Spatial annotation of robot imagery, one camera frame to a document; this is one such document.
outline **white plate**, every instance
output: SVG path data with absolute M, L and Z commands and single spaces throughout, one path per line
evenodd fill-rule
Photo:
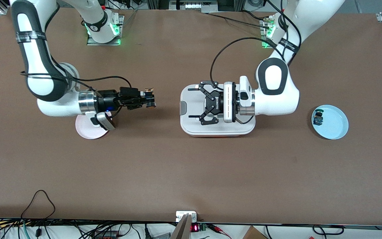
M 106 112 L 106 115 L 111 116 L 111 112 Z M 98 139 L 108 132 L 102 127 L 94 127 L 86 115 L 76 117 L 76 131 L 85 139 Z
M 313 124 L 313 118 L 317 109 L 324 111 L 322 113 L 323 123 L 321 125 Z M 315 131 L 326 139 L 341 139 L 349 130 L 349 121 L 344 112 L 331 105 L 318 106 L 312 113 L 311 121 Z

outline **robotic arm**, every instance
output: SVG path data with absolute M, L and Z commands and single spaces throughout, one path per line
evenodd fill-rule
M 119 34 L 118 13 L 103 10 L 97 0 L 67 0 L 78 10 L 91 37 L 107 43 Z M 56 0 L 10 0 L 16 40 L 25 64 L 26 85 L 37 98 L 42 113 L 48 116 L 88 116 L 94 127 L 114 129 L 105 112 L 147 104 L 155 107 L 153 89 L 138 91 L 80 90 L 79 73 L 68 63 L 57 63 L 50 54 L 45 31 L 59 9 Z
M 343 2 L 344 0 L 288 0 L 285 15 L 289 18 L 282 20 L 280 13 L 273 16 L 276 29 L 270 38 L 277 44 L 276 50 L 256 69 L 258 88 L 251 88 L 246 76 L 240 77 L 239 85 L 235 82 L 218 85 L 213 81 L 201 81 L 197 86 L 188 86 L 181 94 L 182 129 L 192 136 L 237 136 L 253 130 L 255 115 L 293 113 L 297 108 L 300 92 L 291 79 L 288 64 L 300 44 L 325 24 Z M 197 91 L 203 92 L 206 97 L 203 98 Z M 192 114 L 198 112 L 197 108 L 201 110 L 201 105 L 203 114 Z M 243 122 L 240 119 L 242 116 L 251 117 Z

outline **blue plate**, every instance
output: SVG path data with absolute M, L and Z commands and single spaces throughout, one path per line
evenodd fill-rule
M 313 119 L 317 110 L 323 110 L 322 125 L 313 124 Z M 326 139 L 341 139 L 349 130 L 349 121 L 346 115 L 339 108 L 331 105 L 317 107 L 312 113 L 312 126 L 314 130 Z

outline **brown tabletop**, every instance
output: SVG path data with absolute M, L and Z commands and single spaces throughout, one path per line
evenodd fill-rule
M 245 13 L 225 15 L 257 23 Z M 47 31 L 54 58 L 82 78 L 121 75 L 134 87 L 154 87 L 158 107 L 121 112 L 116 130 L 81 138 L 75 118 L 38 110 L 19 75 L 11 17 L 1 16 L 0 217 L 19 217 L 44 189 L 54 218 L 172 221 L 176 210 L 195 210 L 216 222 L 382 225 L 382 23 L 375 15 L 335 15 L 312 34 L 290 66 L 300 90 L 296 112 L 258 116 L 253 132 L 236 138 L 183 132 L 179 95 L 209 79 L 222 47 L 259 37 L 259 29 L 194 11 L 148 10 L 125 27 L 120 46 L 96 47 L 85 45 L 79 23 L 74 9 L 55 16 Z M 218 59 L 214 79 L 253 79 L 271 51 L 238 42 Z M 309 115 L 322 104 L 347 114 L 344 138 L 313 132 Z M 40 195 L 26 216 L 48 212 Z

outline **teal cable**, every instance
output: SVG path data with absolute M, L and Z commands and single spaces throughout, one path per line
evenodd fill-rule
M 26 237 L 27 237 L 28 239 L 31 239 L 31 237 L 29 236 L 28 231 L 26 230 L 26 221 L 23 221 L 23 230 L 25 231 Z

